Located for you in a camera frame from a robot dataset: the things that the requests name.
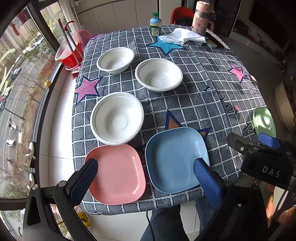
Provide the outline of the green square plate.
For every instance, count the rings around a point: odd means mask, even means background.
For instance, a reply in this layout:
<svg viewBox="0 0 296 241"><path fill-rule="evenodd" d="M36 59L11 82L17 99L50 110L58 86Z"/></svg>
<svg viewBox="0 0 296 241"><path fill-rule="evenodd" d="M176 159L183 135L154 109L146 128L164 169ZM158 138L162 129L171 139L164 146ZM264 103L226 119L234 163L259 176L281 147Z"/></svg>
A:
<svg viewBox="0 0 296 241"><path fill-rule="evenodd" d="M273 117L265 106L253 110L252 122L257 136L259 136L260 133L264 133L276 138L276 128Z"/></svg>

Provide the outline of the pink square plate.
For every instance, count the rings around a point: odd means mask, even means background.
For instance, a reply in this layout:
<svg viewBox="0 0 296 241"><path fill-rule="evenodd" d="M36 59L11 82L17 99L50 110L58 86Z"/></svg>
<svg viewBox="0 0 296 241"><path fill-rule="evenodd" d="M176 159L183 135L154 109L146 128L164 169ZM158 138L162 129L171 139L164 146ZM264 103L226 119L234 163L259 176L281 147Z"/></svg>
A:
<svg viewBox="0 0 296 241"><path fill-rule="evenodd" d="M85 161L95 159L98 171L89 192L106 205L137 201L146 188L145 174L138 152L130 145L104 145L92 149Z"/></svg>

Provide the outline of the blue square plate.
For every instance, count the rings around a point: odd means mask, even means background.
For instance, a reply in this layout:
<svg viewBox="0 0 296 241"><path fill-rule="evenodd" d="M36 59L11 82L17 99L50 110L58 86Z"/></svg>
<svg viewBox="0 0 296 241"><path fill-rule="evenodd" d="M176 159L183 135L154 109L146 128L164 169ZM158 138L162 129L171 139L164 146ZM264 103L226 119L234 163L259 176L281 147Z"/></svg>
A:
<svg viewBox="0 0 296 241"><path fill-rule="evenodd" d="M166 194L183 192L199 185L193 170L197 158L210 164L203 137L189 127L157 133L145 147L145 161L151 183Z"/></svg>

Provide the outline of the white bowl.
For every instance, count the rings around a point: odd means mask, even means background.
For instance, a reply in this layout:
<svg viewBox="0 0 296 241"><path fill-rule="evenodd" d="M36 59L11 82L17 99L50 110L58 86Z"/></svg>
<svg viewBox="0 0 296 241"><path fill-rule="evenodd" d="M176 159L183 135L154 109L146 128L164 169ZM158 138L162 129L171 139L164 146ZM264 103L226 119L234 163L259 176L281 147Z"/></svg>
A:
<svg viewBox="0 0 296 241"><path fill-rule="evenodd" d="M135 53L127 47L117 47L103 53L97 60L99 70L109 74L124 72L134 60Z"/></svg>
<svg viewBox="0 0 296 241"><path fill-rule="evenodd" d="M90 127L93 135L111 146L131 141L144 123L144 108L127 92L114 92L103 97L93 108Z"/></svg>
<svg viewBox="0 0 296 241"><path fill-rule="evenodd" d="M172 61L152 58L142 61L135 69L137 81L153 92L177 88L183 80L182 70Z"/></svg>

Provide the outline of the person legs in jeans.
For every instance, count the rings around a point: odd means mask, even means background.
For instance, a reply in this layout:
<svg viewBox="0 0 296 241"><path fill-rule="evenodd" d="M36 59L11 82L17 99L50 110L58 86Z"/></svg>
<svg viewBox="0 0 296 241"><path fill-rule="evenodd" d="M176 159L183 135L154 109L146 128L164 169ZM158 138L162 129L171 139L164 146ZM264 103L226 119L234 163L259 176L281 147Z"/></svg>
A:
<svg viewBox="0 0 296 241"><path fill-rule="evenodd" d="M196 199L195 202L200 231L202 231L216 212L216 208L211 205L206 196ZM153 210L150 224L145 229L141 240L188 240L180 212L180 205Z"/></svg>

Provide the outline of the grey checked star tablecloth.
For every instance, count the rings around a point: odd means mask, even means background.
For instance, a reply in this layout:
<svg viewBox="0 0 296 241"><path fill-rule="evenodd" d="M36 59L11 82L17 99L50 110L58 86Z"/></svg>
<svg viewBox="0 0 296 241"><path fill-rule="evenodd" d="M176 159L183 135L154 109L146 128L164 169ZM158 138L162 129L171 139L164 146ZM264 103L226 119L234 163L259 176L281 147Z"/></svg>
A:
<svg viewBox="0 0 296 241"><path fill-rule="evenodd" d="M97 68L98 58L106 51L127 47L134 60L122 73L109 74ZM135 69L147 59L162 58L175 63L183 73L182 83L166 92L153 92L135 78ZM77 78L72 111L72 148L75 170L86 162L87 154L100 142L90 127L91 112L105 96L114 92L134 95L144 108L144 123L128 143L139 154L146 188L137 201L119 205L98 202L85 194L81 206L88 214L116 215L171 207L203 195L200 185L189 190L166 194L151 183L145 161L147 142L157 133L173 128L197 130L205 141L209 166L220 177L236 181L242 177L242 156L227 145L227 135L236 133L256 142L250 129L255 108L264 106L259 89L243 64L227 46L211 49L194 42L170 45L153 37L147 27L114 31L92 38L84 49Z"/></svg>

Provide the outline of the white cloth towel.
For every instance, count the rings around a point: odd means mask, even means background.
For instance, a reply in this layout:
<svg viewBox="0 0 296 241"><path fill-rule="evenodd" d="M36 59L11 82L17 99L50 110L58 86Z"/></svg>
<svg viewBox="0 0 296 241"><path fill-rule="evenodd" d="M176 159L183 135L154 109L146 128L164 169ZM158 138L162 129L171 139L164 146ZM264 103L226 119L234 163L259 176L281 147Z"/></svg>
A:
<svg viewBox="0 0 296 241"><path fill-rule="evenodd" d="M172 33L161 35L158 38L165 43L177 45L184 45L186 42L189 41L195 42L197 45L202 45L206 43L206 39L204 36L183 28L176 28Z"/></svg>

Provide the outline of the red bucket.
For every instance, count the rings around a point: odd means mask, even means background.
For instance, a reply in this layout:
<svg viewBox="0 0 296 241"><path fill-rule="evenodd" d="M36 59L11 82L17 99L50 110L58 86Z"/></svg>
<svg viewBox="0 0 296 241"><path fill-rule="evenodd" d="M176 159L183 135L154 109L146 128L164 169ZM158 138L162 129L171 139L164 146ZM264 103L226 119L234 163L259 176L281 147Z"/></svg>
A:
<svg viewBox="0 0 296 241"><path fill-rule="evenodd" d="M81 40L81 37L79 36L78 31L71 33L71 36L73 37L74 42L75 42L77 48L79 49L81 55L83 55L83 48L84 47L82 45L82 40ZM71 48L72 48L77 60L79 61L79 63L81 63L82 57L78 53L76 47L74 46L74 44L72 43L71 40L69 40L69 43L71 45ZM64 39L56 52L55 61L61 62L68 69L72 69L78 65L76 58L74 57L72 51L70 50L70 47L68 46L66 39Z"/></svg>

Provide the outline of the pink tumbler cup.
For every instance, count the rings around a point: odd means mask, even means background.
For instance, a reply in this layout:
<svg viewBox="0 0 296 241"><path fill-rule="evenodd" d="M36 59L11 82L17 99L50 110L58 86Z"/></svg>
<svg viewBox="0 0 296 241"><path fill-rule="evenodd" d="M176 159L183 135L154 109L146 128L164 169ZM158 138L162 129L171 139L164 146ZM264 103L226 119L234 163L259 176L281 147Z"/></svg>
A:
<svg viewBox="0 0 296 241"><path fill-rule="evenodd" d="M205 36L209 22L211 22L211 28L213 28L213 21L210 20L212 17L211 8L210 3L197 1L191 31Z"/></svg>

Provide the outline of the red chair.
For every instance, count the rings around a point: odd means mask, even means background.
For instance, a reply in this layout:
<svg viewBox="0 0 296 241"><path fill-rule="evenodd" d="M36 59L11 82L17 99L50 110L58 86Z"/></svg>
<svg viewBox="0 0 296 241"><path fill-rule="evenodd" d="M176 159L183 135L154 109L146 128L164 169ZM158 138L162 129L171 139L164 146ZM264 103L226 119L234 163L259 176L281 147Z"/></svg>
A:
<svg viewBox="0 0 296 241"><path fill-rule="evenodd" d="M175 24L177 20L187 18L193 19L194 12L186 7L177 7L171 12L170 24Z"/></svg>

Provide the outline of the pink basin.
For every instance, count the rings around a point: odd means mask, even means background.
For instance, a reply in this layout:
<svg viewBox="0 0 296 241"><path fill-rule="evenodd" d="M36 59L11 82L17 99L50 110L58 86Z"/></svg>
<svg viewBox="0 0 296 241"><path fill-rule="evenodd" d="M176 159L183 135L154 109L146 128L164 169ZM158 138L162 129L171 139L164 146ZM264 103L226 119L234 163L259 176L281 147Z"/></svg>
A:
<svg viewBox="0 0 296 241"><path fill-rule="evenodd" d="M86 47L91 38L92 34L85 29L76 30L73 35L74 41L76 43L80 42L83 47Z"/></svg>

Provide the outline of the green cap bottle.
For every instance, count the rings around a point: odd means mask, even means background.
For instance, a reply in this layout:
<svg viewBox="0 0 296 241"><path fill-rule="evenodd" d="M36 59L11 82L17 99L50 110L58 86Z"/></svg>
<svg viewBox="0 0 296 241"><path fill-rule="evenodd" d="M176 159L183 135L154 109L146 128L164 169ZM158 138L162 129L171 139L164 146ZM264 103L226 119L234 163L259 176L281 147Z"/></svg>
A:
<svg viewBox="0 0 296 241"><path fill-rule="evenodd" d="M158 12L152 13L152 18L149 20L149 29L153 37L158 37L162 34L162 21L159 18Z"/></svg>

